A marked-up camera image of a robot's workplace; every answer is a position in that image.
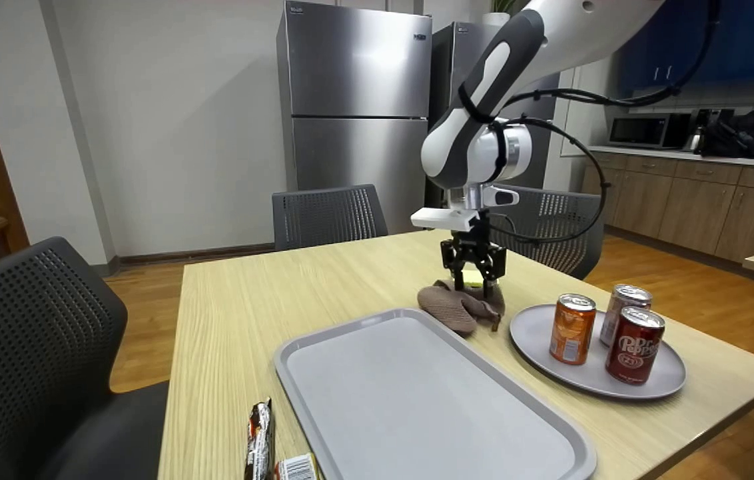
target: gray tray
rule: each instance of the gray tray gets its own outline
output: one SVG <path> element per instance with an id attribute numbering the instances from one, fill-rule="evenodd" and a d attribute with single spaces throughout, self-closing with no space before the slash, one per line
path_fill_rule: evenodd
<path id="1" fill-rule="evenodd" d="M 596 454 L 543 401 L 425 312 L 286 344 L 275 370 L 326 478 L 592 478 Z"/>
<path id="2" fill-rule="evenodd" d="M 644 384 L 626 384 L 610 376 L 606 368 L 610 349 L 596 342 L 603 322 L 606 312 L 596 312 L 584 366 L 564 366 L 548 354 L 555 304 L 540 304 L 519 312 L 511 320 L 508 334 L 522 357 L 528 357 L 536 368 L 592 396 L 616 401 L 658 401 L 676 396 L 686 386 L 686 362 L 667 342 L 662 344 Z"/>

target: black chair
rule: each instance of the black chair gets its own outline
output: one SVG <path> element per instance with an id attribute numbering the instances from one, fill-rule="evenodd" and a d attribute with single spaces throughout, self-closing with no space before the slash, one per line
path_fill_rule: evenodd
<path id="1" fill-rule="evenodd" d="M 600 196 L 546 189 L 518 193 L 518 205 L 490 210 L 490 241 L 568 273 L 570 277 L 587 277 L 600 261 L 606 241 L 606 216 L 587 230 L 596 216 Z"/>
<path id="2" fill-rule="evenodd" d="M 158 478 L 169 384 L 110 390 L 126 317 L 61 238 L 0 260 L 0 480 Z"/>
<path id="3" fill-rule="evenodd" d="M 306 248 L 387 234 L 374 185 L 271 196 L 275 248 Z"/>

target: refrigerator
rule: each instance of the refrigerator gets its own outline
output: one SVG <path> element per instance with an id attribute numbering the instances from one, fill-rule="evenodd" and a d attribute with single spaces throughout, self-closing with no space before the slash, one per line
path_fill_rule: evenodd
<path id="1" fill-rule="evenodd" d="M 425 205 L 430 17 L 287 4 L 278 32 L 287 189 L 377 185 L 389 233 Z"/>
<path id="2" fill-rule="evenodd" d="M 447 109 L 462 108 L 459 101 L 459 85 L 465 78 L 471 73 L 475 62 L 490 42 L 490 38 L 499 32 L 494 25 L 470 25 L 470 21 L 457 21 L 443 28 L 441 32 L 433 36 L 433 108 L 430 108 L 430 124 L 435 126 Z M 531 89 L 558 89 L 559 74 L 543 78 Z M 519 118 L 528 116 L 532 121 L 555 121 L 555 98 L 543 101 L 524 101 L 507 108 L 507 118 Z M 531 169 L 511 180 L 503 181 L 503 188 L 543 188 L 543 172 L 546 172 L 546 149 L 548 149 L 548 130 L 531 130 L 532 137 L 532 161 Z M 435 188 L 427 185 L 427 205 L 443 205 L 446 196 Z"/>

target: kitchen counter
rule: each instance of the kitchen counter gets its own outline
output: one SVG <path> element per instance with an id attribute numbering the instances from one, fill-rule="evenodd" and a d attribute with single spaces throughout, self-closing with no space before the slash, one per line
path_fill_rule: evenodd
<path id="1" fill-rule="evenodd" d="M 702 157 L 686 149 L 628 149 L 628 146 L 606 146 L 592 144 L 588 153 L 603 156 L 638 156 L 638 157 L 658 157 L 658 161 L 699 161 L 699 164 L 726 164 L 726 166 L 754 166 L 754 157 Z"/>

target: wooden floor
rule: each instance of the wooden floor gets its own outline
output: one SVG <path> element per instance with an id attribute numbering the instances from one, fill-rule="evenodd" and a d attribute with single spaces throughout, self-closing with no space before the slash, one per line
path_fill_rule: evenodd
<path id="1" fill-rule="evenodd" d="M 190 261 L 130 264 L 110 277 L 110 285 L 130 310 L 112 373 L 116 390 L 169 380 L 185 264 Z M 588 276 L 588 282 L 600 289 L 616 282 L 642 285 L 652 292 L 658 312 L 754 353 L 754 277 L 743 273 L 607 234 L 603 261 Z M 754 478 L 754 412 L 664 478 Z"/>

